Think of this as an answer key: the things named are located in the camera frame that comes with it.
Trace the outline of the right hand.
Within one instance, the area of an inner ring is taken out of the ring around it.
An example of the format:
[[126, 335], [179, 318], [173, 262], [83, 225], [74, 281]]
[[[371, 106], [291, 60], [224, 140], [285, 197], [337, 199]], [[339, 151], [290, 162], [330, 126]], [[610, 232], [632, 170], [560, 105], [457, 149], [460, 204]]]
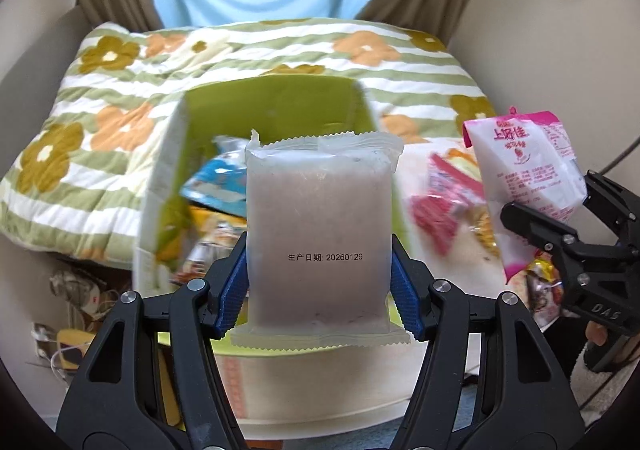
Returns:
[[586, 329], [586, 337], [590, 344], [598, 346], [597, 356], [606, 366], [610, 363], [622, 364], [639, 357], [639, 335], [634, 337], [617, 337], [617, 334], [608, 334], [608, 329], [590, 321]]

